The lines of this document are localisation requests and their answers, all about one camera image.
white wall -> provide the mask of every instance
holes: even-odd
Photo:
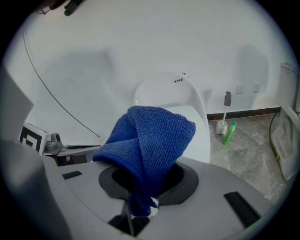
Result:
[[[105,138],[154,73],[187,73],[209,114],[223,111],[225,91],[233,93],[229,111],[277,106],[280,62],[296,64],[280,29],[252,1],[88,0],[69,17],[63,12],[33,14],[26,44],[51,93]],[[28,76],[15,77],[32,98],[28,82],[39,80]],[[244,94],[235,94],[237,83]]]

toilet lid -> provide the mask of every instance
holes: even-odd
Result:
[[[175,106],[165,108],[172,113],[179,113],[196,124],[196,133],[183,152],[183,156],[200,162],[210,162],[210,136],[203,119],[192,106]]]

white toilet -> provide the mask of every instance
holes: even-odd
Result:
[[[210,131],[203,101],[185,73],[160,73],[141,83],[133,105],[162,107],[194,122],[196,133],[183,156],[210,162]]]

toilet brush holder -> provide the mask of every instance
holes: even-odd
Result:
[[[223,122],[223,120],[218,121],[216,126],[216,134],[225,135],[227,133],[227,127],[227,122]]]

dark baseboard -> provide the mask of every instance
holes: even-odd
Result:
[[[273,107],[273,108],[248,110],[248,111],[240,111],[240,112],[228,112],[226,114],[226,119],[244,118],[244,117],[271,114],[271,113],[276,113],[277,109],[278,109],[278,107]],[[207,114],[207,119],[208,119],[208,121],[220,120],[220,119],[223,119],[223,115],[224,115],[223,113]]]

